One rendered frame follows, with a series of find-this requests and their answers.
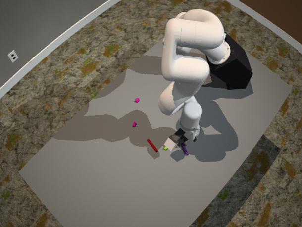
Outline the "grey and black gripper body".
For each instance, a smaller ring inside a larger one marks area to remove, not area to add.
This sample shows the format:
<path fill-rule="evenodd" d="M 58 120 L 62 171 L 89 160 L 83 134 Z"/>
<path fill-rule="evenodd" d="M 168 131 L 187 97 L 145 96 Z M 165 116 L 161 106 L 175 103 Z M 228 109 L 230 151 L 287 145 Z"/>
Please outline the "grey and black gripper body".
<path fill-rule="evenodd" d="M 181 117 L 179 118 L 179 120 L 178 120 L 177 123 L 176 123 L 176 129 L 177 129 L 177 130 L 178 130 L 179 128 L 181 128 L 181 127 L 180 127 L 180 119 L 181 119 Z M 182 129 L 182 128 L 181 128 L 181 129 Z M 183 129 L 183 131 L 185 131 L 185 130 Z M 200 131 L 200 130 L 199 130 L 199 131 Z M 195 130 L 195 131 L 185 131 L 184 136 L 185 136 L 187 139 L 189 139 L 190 141 L 193 141 L 194 138 L 195 138 L 196 136 L 198 136 L 199 131 L 197 131 L 197 130 Z"/>

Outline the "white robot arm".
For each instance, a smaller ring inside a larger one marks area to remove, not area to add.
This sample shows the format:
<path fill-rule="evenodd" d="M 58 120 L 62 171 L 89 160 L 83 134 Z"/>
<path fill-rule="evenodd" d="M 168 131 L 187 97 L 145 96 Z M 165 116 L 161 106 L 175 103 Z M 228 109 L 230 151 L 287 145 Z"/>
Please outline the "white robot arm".
<path fill-rule="evenodd" d="M 230 55 L 225 37 L 218 17 L 202 9 L 181 12 L 166 24 L 161 71 L 164 79 L 173 82 L 160 95 L 158 105 L 168 116 L 183 108 L 180 126 L 185 131 L 200 129 L 202 108 L 194 94 L 207 79 L 210 69 L 204 59 L 181 54 L 195 48 L 207 55 L 211 63 L 222 64 Z"/>

